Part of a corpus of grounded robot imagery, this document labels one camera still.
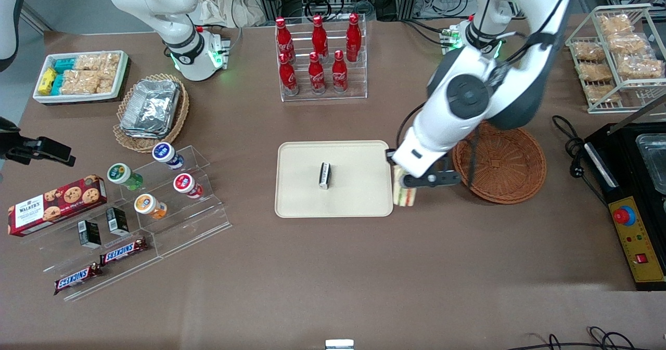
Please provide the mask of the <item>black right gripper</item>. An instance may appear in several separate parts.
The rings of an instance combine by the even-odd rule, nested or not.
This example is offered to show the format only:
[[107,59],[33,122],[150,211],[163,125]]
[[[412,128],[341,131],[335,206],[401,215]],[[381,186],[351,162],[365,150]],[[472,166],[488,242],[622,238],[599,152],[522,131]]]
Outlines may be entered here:
[[[2,160],[36,160],[36,139],[24,137],[14,122],[1,117]],[[48,137],[39,137],[39,160],[51,160],[74,166],[76,157],[72,149]]]

